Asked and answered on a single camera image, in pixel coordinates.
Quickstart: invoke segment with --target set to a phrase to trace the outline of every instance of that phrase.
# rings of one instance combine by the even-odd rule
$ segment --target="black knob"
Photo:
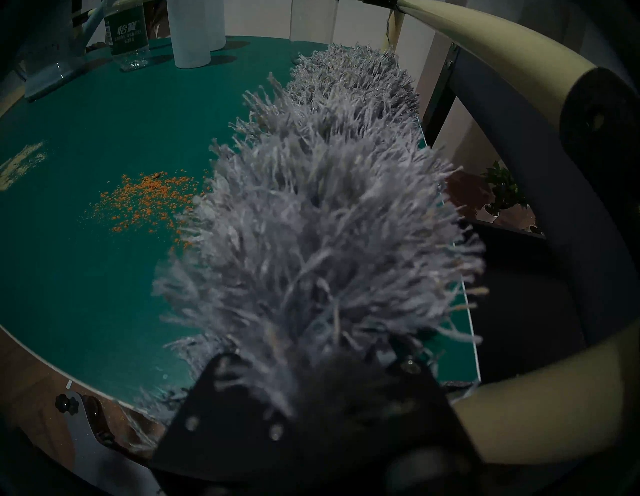
[[[78,402],[75,398],[67,398],[65,394],[56,396],[56,408],[60,413],[69,412],[70,415],[78,413]]]

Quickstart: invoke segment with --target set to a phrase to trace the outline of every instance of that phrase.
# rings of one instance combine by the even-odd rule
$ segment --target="white cylinder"
[[[204,0],[166,0],[173,61],[181,69],[211,61]]]
[[[209,51],[225,46],[225,0],[204,0],[205,18],[209,32]]]

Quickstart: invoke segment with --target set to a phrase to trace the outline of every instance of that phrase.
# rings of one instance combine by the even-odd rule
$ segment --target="screw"
[[[412,358],[407,358],[403,363],[400,364],[400,368],[407,374],[412,375],[418,375],[420,372],[422,372],[420,365]]]
[[[602,124],[604,124],[604,116],[601,113],[598,112],[591,119],[591,130],[592,131],[599,130],[599,128],[602,127]]]
[[[198,424],[199,423],[200,423],[200,419],[198,417],[196,417],[195,415],[192,415],[192,416],[187,418],[187,420],[184,423],[184,427],[189,432],[194,432],[194,430],[198,428]]]
[[[282,424],[273,424],[269,428],[269,437],[271,438],[272,441],[278,441],[280,438],[282,438],[283,434],[284,434],[284,427],[282,426]]]

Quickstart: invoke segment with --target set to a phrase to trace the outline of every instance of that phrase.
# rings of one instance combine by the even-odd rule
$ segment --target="green tabletop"
[[[228,123],[247,117],[243,92],[267,85],[270,72],[289,80],[288,43],[230,36],[210,65],[181,70],[170,41],[153,40],[154,65],[129,73],[95,51],[89,72],[0,118],[0,324],[9,333],[124,402],[140,387],[190,384],[163,345],[195,331],[161,320],[169,308],[151,295],[154,270],[182,249],[171,215],[211,173],[211,139],[229,143]],[[134,197],[150,183],[164,192]],[[467,311],[454,322],[471,332]],[[439,380],[478,379],[473,345],[441,336],[429,345],[445,352]]]

